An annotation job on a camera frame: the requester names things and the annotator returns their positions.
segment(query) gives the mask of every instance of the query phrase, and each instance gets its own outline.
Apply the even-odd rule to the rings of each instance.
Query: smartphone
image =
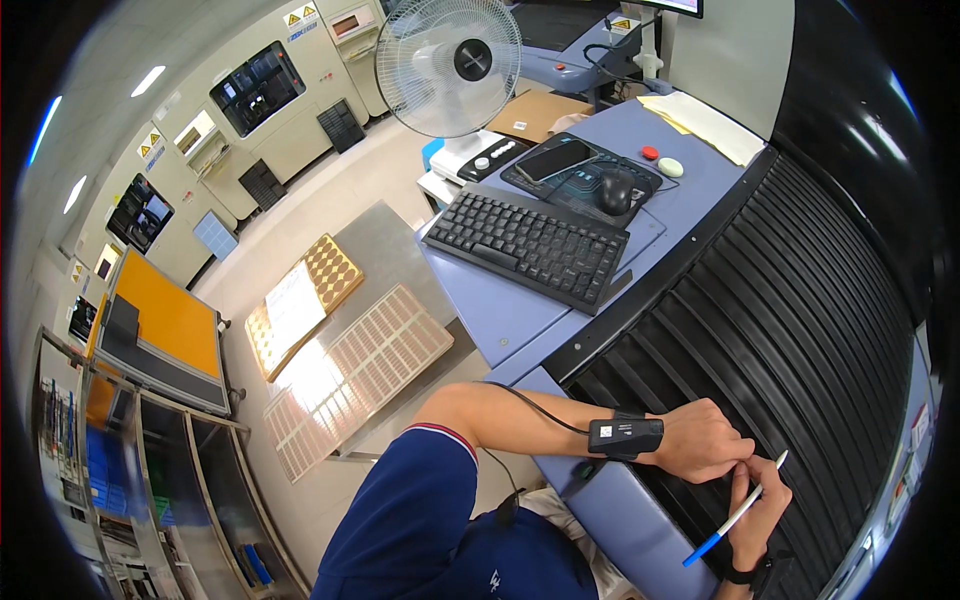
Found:
[[[538,155],[524,158],[515,165],[516,170],[532,183],[541,183],[570,167],[575,167],[597,158],[597,151],[580,141],[570,141]]]

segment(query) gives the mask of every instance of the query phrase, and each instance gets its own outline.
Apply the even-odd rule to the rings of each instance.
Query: person's hand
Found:
[[[733,470],[731,515],[747,499],[751,477],[760,482],[763,492],[727,534],[733,547],[733,568],[743,573],[754,570],[756,563],[767,553],[767,540],[793,499],[793,492],[780,480],[777,463],[751,456],[745,463],[737,463]]]
[[[657,451],[641,454],[636,461],[656,465],[690,483],[720,477],[754,453],[754,441],[741,438],[709,398],[648,418],[663,420],[663,439]]]

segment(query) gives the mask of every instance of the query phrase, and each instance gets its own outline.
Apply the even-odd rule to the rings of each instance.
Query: orange panel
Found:
[[[213,309],[134,251],[124,259],[116,294],[140,310],[140,339],[194,369],[220,377]]]

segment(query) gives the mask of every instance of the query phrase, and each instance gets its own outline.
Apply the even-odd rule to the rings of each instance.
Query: cardboard box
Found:
[[[593,114],[593,106],[557,94],[528,89],[508,102],[486,130],[536,145],[550,137],[548,132],[557,119],[577,112]]]

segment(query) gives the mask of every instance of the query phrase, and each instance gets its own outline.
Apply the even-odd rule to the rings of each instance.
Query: mouse pad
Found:
[[[579,139],[590,146],[597,151],[599,156],[592,162],[571,167],[542,183],[531,183],[518,173],[513,165],[500,172],[500,178],[540,200],[556,206],[565,206],[578,214],[614,227],[625,228],[634,220],[640,208],[660,189],[660,186],[663,185],[663,178],[628,158],[615,155],[606,148],[591,144],[582,137],[566,132],[557,133],[540,144],[532,153],[524,156],[534,156],[546,152],[574,139]],[[627,212],[616,217],[607,214],[600,208],[600,201],[603,199],[603,174],[611,169],[625,169],[633,173],[636,178],[630,208],[627,209]]]

